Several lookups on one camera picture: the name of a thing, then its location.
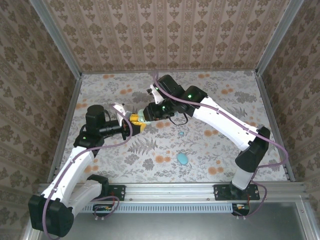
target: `floral wallpaper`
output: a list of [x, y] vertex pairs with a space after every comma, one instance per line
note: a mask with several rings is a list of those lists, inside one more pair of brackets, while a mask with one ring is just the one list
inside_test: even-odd
[[[191, 85], [202, 88], [242, 121], [270, 128], [253, 71], [161, 72], [160, 76], [165, 74], [170, 74], [185, 90]], [[148, 73], [84, 74], [82, 81], [62, 166], [85, 124], [90, 105], [103, 105], [110, 111], [111, 118], [116, 119], [115, 111], [110, 108], [114, 102], [124, 103], [129, 111], [137, 113], [154, 101], [146, 91], [153, 83]], [[182, 114], [173, 120], [177, 124], [185, 122]], [[122, 141], [122, 137], [116, 135], [105, 139], [104, 145]], [[91, 174], [98, 174], [113, 183], [228, 182], [236, 171], [235, 158], [239, 152], [223, 134], [195, 118], [189, 118], [182, 126], [175, 126], [169, 120], [155, 121], [126, 145], [100, 150], [80, 180], [83, 182]], [[178, 153], [187, 155], [187, 165], [178, 162]], [[270, 146], [262, 162], [279, 161], [278, 151]], [[256, 178], [286, 180], [282, 167], [261, 169]]]
[[320, 220], [320, 1], [304, 1], [262, 78], [296, 180]]
[[19, 239], [45, 183], [75, 78], [27, 0], [0, 1], [0, 239]]
[[44, 0], [81, 72], [254, 69], [289, 0]]

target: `fern print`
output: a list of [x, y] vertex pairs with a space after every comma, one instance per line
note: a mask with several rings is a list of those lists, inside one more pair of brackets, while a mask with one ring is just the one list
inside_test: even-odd
[[137, 139], [132, 143], [132, 146], [129, 147], [128, 152], [135, 153], [135, 154], [148, 154], [151, 150], [155, 150], [158, 145], [157, 141], [147, 139], [144, 137], [144, 140]]

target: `purple cable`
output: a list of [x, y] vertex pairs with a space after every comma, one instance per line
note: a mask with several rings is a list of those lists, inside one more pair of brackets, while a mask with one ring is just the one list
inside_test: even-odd
[[[158, 71], [153, 71], [151, 73], [152, 77], [153, 77], [153, 81], [154, 81], [154, 84], [157, 86], [157, 88], [164, 94], [166, 95], [168, 98], [171, 98], [175, 101], [178, 101], [178, 102], [181, 102], [181, 103], [184, 103], [184, 104], [190, 104], [190, 105], [194, 105], [194, 106], [200, 106], [200, 107], [205, 107], [205, 108], [208, 108], [208, 109], [212, 109], [214, 111], [218, 111], [219, 109], [214, 107], [214, 106], [210, 106], [210, 105], [207, 105], [207, 104], [203, 104], [203, 103], [198, 103], [198, 102], [193, 102], [193, 101], [187, 101], [187, 100], [183, 100], [183, 99], [180, 99], [180, 98], [177, 98], [177, 97], [174, 97], [172, 95], [170, 95], [169, 93], [167, 93], [166, 91], [164, 91], [161, 86], [159, 85], [158, 83], [158, 77], [159, 77], [159, 73]], [[284, 155], [285, 155], [285, 159], [281, 162], [278, 162], [278, 163], [272, 163], [272, 164], [265, 164], [265, 165], [261, 165], [261, 166], [258, 166], [257, 169], [255, 170], [255, 172], [253, 173], [252, 175], [252, 178], [251, 178], [251, 181], [256, 184], [257, 186], [260, 186], [262, 188], [264, 188], [264, 196], [261, 200], [261, 203], [259, 204], [258, 208], [253, 211], [252, 213], [250, 213], [249, 215], [247, 215], [246, 217], [250, 217], [252, 216], [253, 214], [255, 214], [263, 205], [263, 203], [265, 202], [266, 198], [267, 198], [267, 188], [265, 186], [263, 186], [262, 184], [260, 183], [257, 183], [255, 181], [253, 181], [254, 177], [256, 176], [257, 174], [257, 171], [258, 169], [260, 168], [271, 168], [271, 167], [277, 167], [277, 166], [280, 166], [280, 165], [283, 165], [285, 164], [288, 160], [289, 160], [289, 154], [287, 152], [287, 150], [281, 146], [280, 144], [262, 136], [262, 135], [259, 135], [258, 133], [254, 132], [254, 131], [251, 131], [249, 128], [245, 127], [244, 125], [240, 124], [239, 122], [235, 121], [232, 117], [228, 116], [227, 114], [225, 114], [224, 112], [222, 111], [219, 111], [219, 114], [223, 115], [224, 117], [226, 117], [228, 120], [230, 120], [231, 122], [233, 122], [234, 124], [236, 124], [237, 126], [239, 126], [240, 128], [242, 128], [243, 130], [245, 130], [246, 132], [276, 146], [277, 148], [281, 149], [283, 152], [284, 152]]]
[[[120, 204], [120, 200], [117, 196], [105, 196], [105, 197], [101, 197], [101, 198], [98, 198], [98, 199], [93, 199], [91, 202], [95, 202], [95, 201], [101, 201], [101, 200], [105, 200], [105, 199], [115, 199], [117, 201], [116, 203], [116, 206], [115, 208], [109, 212], [109, 214], [107, 216], [105, 216], [104, 218], [107, 219], [109, 218], [112, 214], [114, 214], [114, 212], [118, 209], [119, 207], [119, 204]], [[97, 210], [100, 209], [100, 208], [103, 208], [104, 206], [98, 206], [94, 209], [94, 213], [93, 215], [97, 218]]]
[[68, 171], [68, 169], [71, 167], [71, 165], [73, 164], [74, 161], [76, 161], [82, 154], [86, 153], [86, 152], [90, 152], [90, 151], [94, 151], [94, 150], [100, 150], [100, 149], [109, 149], [109, 148], [115, 148], [115, 147], [119, 147], [121, 145], [126, 144], [132, 137], [132, 133], [133, 133], [133, 129], [132, 126], [130, 124], [130, 121], [120, 112], [118, 111], [116, 108], [114, 108], [114, 110], [121, 116], [123, 117], [123, 119], [127, 122], [129, 129], [130, 129], [130, 134], [128, 136], [128, 138], [118, 144], [114, 144], [114, 145], [108, 145], [108, 146], [97, 146], [97, 147], [92, 147], [92, 148], [88, 148], [82, 152], [80, 152], [79, 154], [77, 154], [72, 160], [70, 161], [69, 164], [67, 165], [67, 167], [64, 169], [64, 171], [62, 172], [62, 174], [60, 175], [60, 177], [58, 178], [58, 180], [56, 181], [55, 185], [53, 186], [48, 198], [46, 199], [45, 203], [44, 203], [44, 207], [43, 207], [43, 212], [42, 212], [42, 227], [43, 227], [43, 232], [44, 234], [47, 236], [47, 238], [49, 238], [50, 240], [59, 240], [60, 237], [57, 238], [52, 238], [49, 236], [48, 233], [48, 229], [47, 229], [47, 223], [46, 223], [46, 216], [47, 216], [47, 208], [49, 205], [49, 201], [52, 198], [53, 194], [55, 193], [55, 189], [58, 187], [59, 183], [61, 182], [62, 178], [65, 176], [66, 172]]

